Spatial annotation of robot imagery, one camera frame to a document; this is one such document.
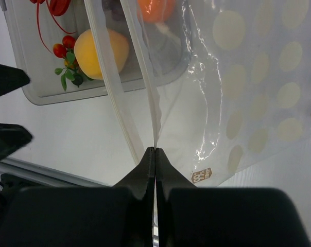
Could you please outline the clear dotted zip top bag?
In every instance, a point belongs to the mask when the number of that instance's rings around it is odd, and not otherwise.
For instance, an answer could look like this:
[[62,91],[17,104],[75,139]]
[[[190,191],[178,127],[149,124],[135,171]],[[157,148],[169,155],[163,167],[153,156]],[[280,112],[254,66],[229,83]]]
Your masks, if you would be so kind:
[[176,1],[189,62],[164,75],[137,1],[121,1],[141,79],[120,79],[109,4],[85,7],[107,93],[135,164],[162,148],[192,183],[215,186],[311,138],[311,1]]

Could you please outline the cherry tomato sprig toy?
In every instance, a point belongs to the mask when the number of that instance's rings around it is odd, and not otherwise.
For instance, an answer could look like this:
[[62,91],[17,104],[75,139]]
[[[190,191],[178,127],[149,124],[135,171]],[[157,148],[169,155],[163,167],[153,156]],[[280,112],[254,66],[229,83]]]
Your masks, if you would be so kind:
[[57,58],[63,59],[64,66],[55,68],[55,74],[60,77],[63,90],[67,90],[67,82],[79,88],[83,82],[83,73],[74,54],[76,39],[71,35],[62,38],[62,43],[53,45],[53,53]]

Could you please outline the yellow mango toy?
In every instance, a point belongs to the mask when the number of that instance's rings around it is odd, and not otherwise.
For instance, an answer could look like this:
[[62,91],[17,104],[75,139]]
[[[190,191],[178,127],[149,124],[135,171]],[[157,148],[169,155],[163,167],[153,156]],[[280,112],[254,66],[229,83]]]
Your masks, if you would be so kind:
[[[124,68],[129,56],[128,39],[121,33],[108,29],[111,47],[118,72]],[[103,80],[91,29],[83,32],[75,42],[74,54],[81,70],[91,79]]]

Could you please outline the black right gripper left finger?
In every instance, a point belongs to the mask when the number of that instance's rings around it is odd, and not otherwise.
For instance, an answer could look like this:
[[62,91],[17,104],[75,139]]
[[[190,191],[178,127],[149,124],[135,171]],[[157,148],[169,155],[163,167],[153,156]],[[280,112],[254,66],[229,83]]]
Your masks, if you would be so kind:
[[20,190],[0,220],[0,246],[152,246],[155,149],[112,187]]

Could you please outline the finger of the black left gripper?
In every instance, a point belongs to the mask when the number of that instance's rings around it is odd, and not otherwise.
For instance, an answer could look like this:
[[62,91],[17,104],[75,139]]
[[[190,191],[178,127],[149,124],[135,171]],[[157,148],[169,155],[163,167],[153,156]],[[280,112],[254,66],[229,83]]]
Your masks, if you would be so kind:
[[25,147],[33,135],[23,126],[0,123],[0,161]]
[[0,64],[0,96],[30,83],[28,75],[19,68]]

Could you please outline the orange fruit toy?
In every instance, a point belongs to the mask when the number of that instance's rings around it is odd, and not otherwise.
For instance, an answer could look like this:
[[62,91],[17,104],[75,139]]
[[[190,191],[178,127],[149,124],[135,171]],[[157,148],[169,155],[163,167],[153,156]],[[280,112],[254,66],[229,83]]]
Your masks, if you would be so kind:
[[175,0],[138,0],[142,18],[147,23],[166,21],[174,12]]

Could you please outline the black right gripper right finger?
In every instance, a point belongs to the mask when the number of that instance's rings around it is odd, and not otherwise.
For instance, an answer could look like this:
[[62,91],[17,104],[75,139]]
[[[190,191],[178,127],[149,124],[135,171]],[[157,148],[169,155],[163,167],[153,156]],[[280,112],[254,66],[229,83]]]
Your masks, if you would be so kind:
[[292,199],[272,187],[197,187],[155,150],[160,246],[311,246]]

